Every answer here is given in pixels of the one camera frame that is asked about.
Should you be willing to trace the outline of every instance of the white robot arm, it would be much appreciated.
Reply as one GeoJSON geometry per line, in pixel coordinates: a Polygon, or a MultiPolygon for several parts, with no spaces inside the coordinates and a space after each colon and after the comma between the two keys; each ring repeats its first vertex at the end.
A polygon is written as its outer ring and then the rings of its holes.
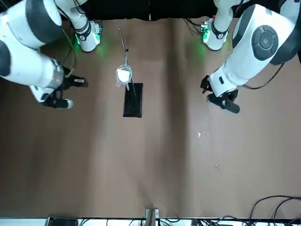
{"type": "Polygon", "coordinates": [[[205,24],[208,26],[206,39],[203,42],[212,50],[219,50],[226,41],[230,23],[234,17],[232,7],[238,5],[236,11],[242,4],[249,0],[214,0],[217,7],[215,18],[210,18],[205,24]]]}
{"type": "Polygon", "coordinates": [[[87,0],[55,0],[59,12],[70,19],[76,32],[79,45],[85,52],[91,52],[100,44],[103,27],[89,21],[85,12],[79,7],[87,0]]]}
{"type": "Polygon", "coordinates": [[[238,113],[234,104],[238,88],[256,76],[268,63],[283,64],[301,47],[299,29],[300,1],[286,0],[281,14],[263,6],[250,6],[233,32],[233,53],[213,74],[206,76],[201,88],[211,91],[208,100],[223,109],[238,113]]]}
{"type": "Polygon", "coordinates": [[[29,86],[45,106],[71,108],[73,102],[63,99],[62,91],[86,87],[87,81],[38,50],[59,39],[61,31],[62,20],[53,0],[23,0],[0,14],[0,76],[29,86]]]}

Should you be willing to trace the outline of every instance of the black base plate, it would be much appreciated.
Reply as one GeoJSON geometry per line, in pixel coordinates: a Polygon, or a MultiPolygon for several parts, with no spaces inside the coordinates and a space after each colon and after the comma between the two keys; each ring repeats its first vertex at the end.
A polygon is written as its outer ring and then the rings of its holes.
{"type": "Polygon", "coordinates": [[[123,117],[142,117],[142,90],[143,83],[129,83],[124,95],[123,117]]]}

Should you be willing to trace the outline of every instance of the brown table surface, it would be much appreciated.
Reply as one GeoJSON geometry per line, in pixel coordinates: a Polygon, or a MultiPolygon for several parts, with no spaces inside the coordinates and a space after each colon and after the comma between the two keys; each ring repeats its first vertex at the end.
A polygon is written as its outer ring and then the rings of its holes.
{"type": "MultiPolygon", "coordinates": [[[[162,217],[247,217],[264,196],[301,195],[296,57],[264,89],[241,89],[234,115],[209,105],[199,88],[231,53],[231,35],[214,52],[181,19],[105,21],[96,50],[76,49],[75,74],[90,86],[65,92],[71,110],[42,107],[28,87],[1,80],[0,216],[141,218],[155,206],[162,217]],[[141,119],[122,117],[119,26],[133,79],[144,85],[141,119]]],[[[57,59],[68,50],[64,37],[44,47],[57,59]]],[[[250,84],[277,68],[268,65],[250,84]]],[[[279,201],[263,202],[255,217],[270,217],[279,201]]],[[[293,218],[299,207],[287,203],[279,217],[293,218]]]]}

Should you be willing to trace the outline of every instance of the black backdrop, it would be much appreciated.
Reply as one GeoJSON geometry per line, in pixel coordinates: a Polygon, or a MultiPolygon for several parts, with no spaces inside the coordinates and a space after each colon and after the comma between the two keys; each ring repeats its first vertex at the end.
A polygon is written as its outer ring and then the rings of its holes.
{"type": "MultiPolygon", "coordinates": [[[[7,0],[11,6],[19,1],[7,0]]],[[[278,0],[251,0],[242,6],[237,17],[240,17],[244,9],[255,3],[278,12],[278,0]]],[[[94,20],[125,18],[149,20],[149,14],[151,14],[151,20],[198,18],[201,16],[211,17],[216,13],[213,0],[89,0],[82,5],[82,8],[89,19],[94,20]]]]}

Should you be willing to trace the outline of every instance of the white cup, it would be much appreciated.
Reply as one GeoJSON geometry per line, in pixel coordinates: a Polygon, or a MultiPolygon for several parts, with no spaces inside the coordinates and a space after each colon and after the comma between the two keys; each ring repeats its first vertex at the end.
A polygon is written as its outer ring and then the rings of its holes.
{"type": "Polygon", "coordinates": [[[132,79],[132,68],[129,65],[120,65],[116,70],[116,86],[125,85],[129,90],[128,83],[132,79]]]}

